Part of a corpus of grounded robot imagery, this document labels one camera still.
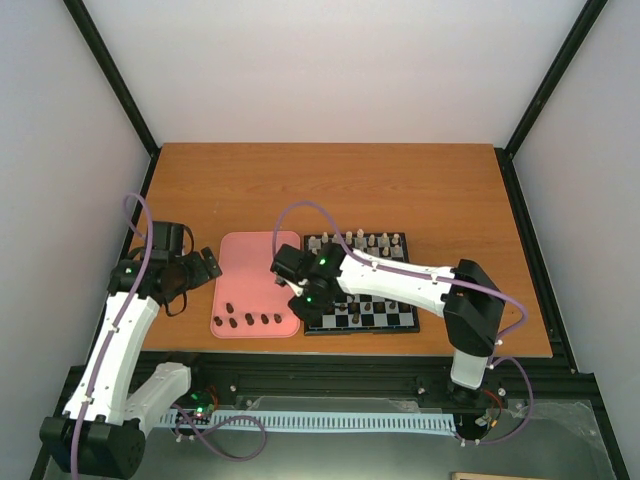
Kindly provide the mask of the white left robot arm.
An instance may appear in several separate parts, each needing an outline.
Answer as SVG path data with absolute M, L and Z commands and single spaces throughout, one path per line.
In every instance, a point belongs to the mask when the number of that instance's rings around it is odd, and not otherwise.
M 210 248 L 149 259 L 136 249 L 112 270 L 105 318 L 82 378 L 61 414 L 45 418 L 40 428 L 61 470 L 74 478 L 131 478 L 169 407 L 179 397 L 193 403 L 206 395 L 207 376 L 182 363 L 159 364 L 139 387 L 131 382 L 158 313 L 221 273 Z

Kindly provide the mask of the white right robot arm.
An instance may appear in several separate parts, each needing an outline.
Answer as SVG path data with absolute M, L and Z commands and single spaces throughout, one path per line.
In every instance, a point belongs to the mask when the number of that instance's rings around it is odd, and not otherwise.
M 444 320 L 454 349 L 450 379 L 468 390 L 481 387 L 494 354 L 505 301 L 475 263 L 428 267 L 331 247 L 327 253 L 281 248 L 272 264 L 293 291 L 289 308 L 310 325 L 341 294 L 382 297 Z

